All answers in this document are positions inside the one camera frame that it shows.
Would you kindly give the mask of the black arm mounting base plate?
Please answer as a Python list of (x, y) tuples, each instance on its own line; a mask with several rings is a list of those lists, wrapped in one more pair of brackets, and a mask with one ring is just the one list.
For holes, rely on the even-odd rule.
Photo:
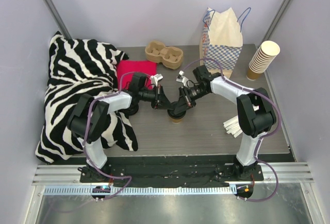
[(79, 167), (81, 183), (104, 183), (123, 187), (216, 187), (231, 182), (263, 181), (260, 165), (242, 173), (234, 165), (233, 155), (109, 157), (106, 173), (99, 174), (90, 166)]

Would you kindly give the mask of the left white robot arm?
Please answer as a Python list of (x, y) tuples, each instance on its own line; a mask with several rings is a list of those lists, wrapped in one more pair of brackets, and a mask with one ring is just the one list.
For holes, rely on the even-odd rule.
[(84, 94), (75, 105), (67, 127), (81, 142), (87, 164), (93, 167), (92, 177), (98, 182), (105, 182), (110, 175), (101, 141), (108, 115), (116, 111), (133, 115), (140, 101), (150, 102), (153, 109), (170, 109), (171, 102), (160, 84), (162, 79), (162, 74), (134, 72), (127, 89), (102, 97)]

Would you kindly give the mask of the brown paper coffee cup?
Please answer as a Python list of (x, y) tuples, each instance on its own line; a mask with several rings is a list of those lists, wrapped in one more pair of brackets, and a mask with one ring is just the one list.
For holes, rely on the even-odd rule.
[(183, 118), (182, 117), (170, 117), (170, 120), (174, 124), (179, 124), (183, 120)]

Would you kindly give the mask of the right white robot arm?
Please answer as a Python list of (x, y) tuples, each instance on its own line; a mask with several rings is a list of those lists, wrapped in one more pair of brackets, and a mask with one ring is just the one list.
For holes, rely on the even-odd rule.
[(257, 162), (257, 154), (264, 135), (276, 123), (273, 105), (265, 89), (251, 89), (241, 86), (221, 73), (211, 74), (205, 65), (193, 70), (197, 81), (189, 87), (179, 88), (178, 101), (172, 103), (168, 115), (181, 118), (186, 111), (195, 107), (196, 100), (208, 95), (220, 95), (237, 106), (239, 127), (243, 137), (239, 151), (236, 154), (236, 165), (233, 174), (238, 180), (245, 180), (252, 173), (250, 165)]

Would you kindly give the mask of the black plastic cup lid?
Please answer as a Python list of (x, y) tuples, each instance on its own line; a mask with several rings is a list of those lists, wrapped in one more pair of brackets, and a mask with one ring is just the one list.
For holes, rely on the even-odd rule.
[(177, 104), (176, 101), (171, 103), (172, 108), (167, 109), (167, 114), (168, 114), (169, 118), (174, 119), (174, 120), (179, 120), (179, 119), (182, 119), (186, 115), (187, 111), (183, 111), (183, 112), (175, 114), (174, 109), (176, 107), (176, 104)]

